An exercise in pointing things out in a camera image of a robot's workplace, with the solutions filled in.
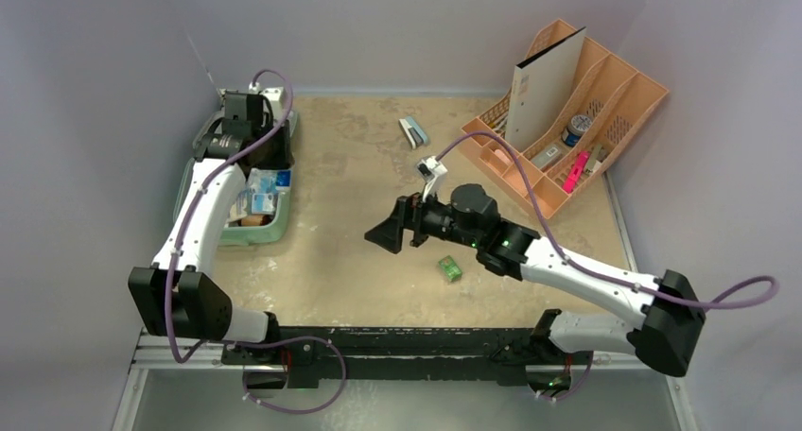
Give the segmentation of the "clear zip bag of pads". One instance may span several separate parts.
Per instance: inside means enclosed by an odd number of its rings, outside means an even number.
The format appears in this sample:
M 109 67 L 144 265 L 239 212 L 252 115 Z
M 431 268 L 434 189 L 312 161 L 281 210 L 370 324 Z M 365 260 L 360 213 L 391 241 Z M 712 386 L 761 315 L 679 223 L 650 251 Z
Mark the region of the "clear zip bag of pads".
M 251 215 L 274 215 L 278 199 L 291 187 L 290 169 L 252 169 L 246 182 L 247 210 Z

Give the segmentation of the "green small medicine box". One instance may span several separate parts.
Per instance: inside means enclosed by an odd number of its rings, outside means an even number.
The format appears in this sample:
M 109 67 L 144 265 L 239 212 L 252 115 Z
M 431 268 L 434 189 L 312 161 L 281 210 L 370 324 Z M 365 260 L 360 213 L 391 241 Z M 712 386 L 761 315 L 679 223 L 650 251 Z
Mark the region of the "green small medicine box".
M 450 255 L 440 259 L 438 266 L 450 283 L 457 282 L 463 275 L 462 269 Z

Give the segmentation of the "brown bottle orange cap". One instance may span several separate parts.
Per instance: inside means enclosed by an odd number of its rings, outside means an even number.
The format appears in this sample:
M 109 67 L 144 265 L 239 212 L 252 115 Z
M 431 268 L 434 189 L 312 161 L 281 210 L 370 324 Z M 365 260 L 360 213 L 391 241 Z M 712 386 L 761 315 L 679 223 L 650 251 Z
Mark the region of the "brown bottle orange cap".
M 270 215 L 247 215 L 239 220 L 241 227 L 259 227 L 270 224 Z

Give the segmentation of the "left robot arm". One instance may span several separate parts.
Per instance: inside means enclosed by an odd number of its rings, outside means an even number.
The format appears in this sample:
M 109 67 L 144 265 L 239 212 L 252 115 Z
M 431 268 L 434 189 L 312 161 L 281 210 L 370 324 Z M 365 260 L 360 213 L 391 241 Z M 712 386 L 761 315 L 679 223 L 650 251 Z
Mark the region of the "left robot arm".
M 257 363 L 282 351 L 271 312 L 247 310 L 210 277 L 236 199 L 254 171 L 288 169 L 292 94 L 288 89 L 225 90 L 220 108 L 193 143 L 183 202 L 167 240 L 128 278 L 135 307 L 152 336 L 245 344 Z

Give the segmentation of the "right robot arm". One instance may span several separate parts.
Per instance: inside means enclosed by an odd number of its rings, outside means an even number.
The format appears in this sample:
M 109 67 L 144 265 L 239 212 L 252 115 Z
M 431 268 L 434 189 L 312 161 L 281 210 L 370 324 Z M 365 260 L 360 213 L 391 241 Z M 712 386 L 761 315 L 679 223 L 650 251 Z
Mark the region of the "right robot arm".
M 447 203 L 419 193 L 402 196 L 364 237 L 396 254 L 405 232 L 411 232 L 414 247 L 430 237 L 466 246 L 497 276 L 554 287 L 604 309 L 601 316 L 562 311 L 549 319 L 531 337 L 532 352 L 542 361 L 603 351 L 633 355 L 672 377 L 689 371 L 706 313 L 679 272 L 668 269 L 655 277 L 557 250 L 536 230 L 502 217 L 478 184 L 458 186 Z

